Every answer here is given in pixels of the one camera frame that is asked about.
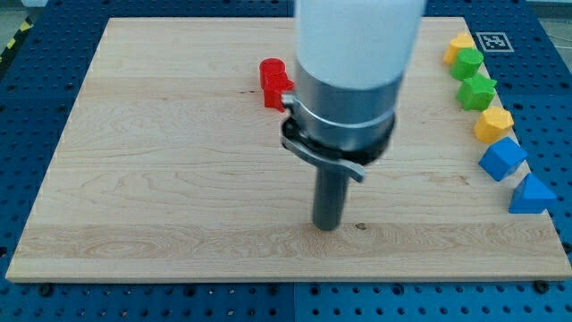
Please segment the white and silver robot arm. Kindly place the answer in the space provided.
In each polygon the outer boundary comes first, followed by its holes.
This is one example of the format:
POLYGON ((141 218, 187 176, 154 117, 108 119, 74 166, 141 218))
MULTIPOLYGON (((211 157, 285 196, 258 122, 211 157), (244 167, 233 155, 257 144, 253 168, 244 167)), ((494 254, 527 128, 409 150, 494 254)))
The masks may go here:
POLYGON ((299 0, 283 145, 320 180, 365 177, 386 149, 425 0, 299 0))

